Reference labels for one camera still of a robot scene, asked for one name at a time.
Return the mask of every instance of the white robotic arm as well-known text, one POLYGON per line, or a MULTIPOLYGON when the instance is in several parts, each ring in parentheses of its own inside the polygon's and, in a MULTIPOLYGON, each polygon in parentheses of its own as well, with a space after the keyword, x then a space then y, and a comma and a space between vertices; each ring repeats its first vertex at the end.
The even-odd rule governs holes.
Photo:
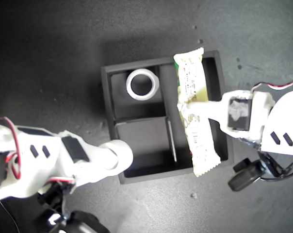
POLYGON ((68 131, 15 127, 0 118, 0 199, 44 193, 55 181, 95 183, 124 171, 132 160, 130 147, 121 140, 95 147, 68 131))
MULTIPOLYGON (((292 84, 268 85, 284 89, 292 84)), ((223 132, 258 149, 259 160, 245 159, 234 167, 236 175, 228 182, 233 191, 240 191, 258 179, 278 181, 293 175, 293 164, 282 168, 269 155, 293 155, 293 91, 275 103, 267 92, 238 90, 225 93, 219 102, 192 102, 188 108, 197 116, 218 121, 223 132), (262 178, 265 173, 274 178, 262 178)))

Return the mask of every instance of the table surface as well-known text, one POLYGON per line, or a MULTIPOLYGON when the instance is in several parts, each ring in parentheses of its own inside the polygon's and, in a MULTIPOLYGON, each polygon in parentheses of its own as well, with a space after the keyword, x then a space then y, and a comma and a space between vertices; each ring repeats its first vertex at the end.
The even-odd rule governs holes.
MULTIPOLYGON (((227 90, 293 79, 293 0, 24 2, 0 1, 0 116, 18 125, 66 129, 100 145, 109 140, 101 66, 200 46, 219 50, 227 90)), ((233 146, 236 161, 256 158, 233 146)), ((232 174, 225 167, 127 185, 106 178, 78 188, 68 207, 95 214, 112 233, 293 232, 293 177, 232 193, 232 174)), ((4 202, 21 232, 33 232, 35 198, 4 202)), ((5 214, 0 207, 0 230, 13 232, 5 214)))

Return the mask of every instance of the robotic arm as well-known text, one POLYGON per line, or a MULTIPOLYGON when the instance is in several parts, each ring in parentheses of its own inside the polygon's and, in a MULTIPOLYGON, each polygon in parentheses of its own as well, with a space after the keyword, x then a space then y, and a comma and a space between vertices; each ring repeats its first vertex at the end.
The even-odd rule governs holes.
MULTIPOLYGON (((269 86, 284 89, 292 84, 269 86)), ((275 103, 269 93, 238 90, 225 93, 219 102, 192 102, 188 108, 197 116, 218 121, 223 132, 258 150, 258 160, 245 159, 233 168, 236 174, 228 182, 233 191, 258 179, 279 181, 293 175, 293 164, 282 168, 269 154, 293 155, 293 91, 275 103), (263 178, 266 173, 274 178, 263 178)))
POLYGON ((76 187, 95 183, 127 169, 130 147, 114 140, 95 147, 68 131, 15 126, 0 117, 0 200, 38 193, 47 207, 37 219, 38 232, 109 233, 92 214, 65 208, 65 196, 76 187))
POLYGON ((133 160, 121 140, 95 147, 68 131, 14 126, 0 118, 0 199, 26 198, 55 181, 75 187, 95 183, 127 169, 133 160))

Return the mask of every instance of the black box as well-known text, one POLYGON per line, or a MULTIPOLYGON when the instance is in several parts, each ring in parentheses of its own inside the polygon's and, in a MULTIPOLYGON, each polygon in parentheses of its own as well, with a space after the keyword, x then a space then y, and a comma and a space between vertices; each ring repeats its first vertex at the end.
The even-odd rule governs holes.
MULTIPOLYGON (((203 55, 209 100, 219 101, 224 80, 218 51, 203 55)), ((132 165, 119 174, 121 183, 132 183, 193 172, 184 128, 177 109, 178 79, 172 57, 103 67, 101 70, 110 138, 133 149, 132 165), (126 91, 126 79, 136 69, 150 69, 160 88, 149 100, 138 101, 126 91)), ((214 147, 221 157, 217 167, 233 163, 231 138, 210 120, 214 147)))

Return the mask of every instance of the white ring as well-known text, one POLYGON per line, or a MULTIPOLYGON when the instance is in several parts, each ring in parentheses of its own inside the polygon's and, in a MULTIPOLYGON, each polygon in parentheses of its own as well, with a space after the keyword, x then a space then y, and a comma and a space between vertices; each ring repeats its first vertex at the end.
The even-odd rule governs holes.
POLYGON ((159 87, 160 87, 160 81, 159 81, 158 77, 152 71, 150 71, 148 69, 134 70, 132 73, 130 73, 130 75, 127 77, 127 80, 126 80, 127 92, 135 100, 149 100, 150 98, 152 98, 155 95, 155 93, 157 92, 159 87), (148 76, 152 81, 151 90, 149 91, 149 93, 147 93, 144 96, 137 95, 136 93, 134 93, 134 91, 131 88, 131 82, 132 82, 133 78, 139 74, 143 74, 143 75, 148 76))

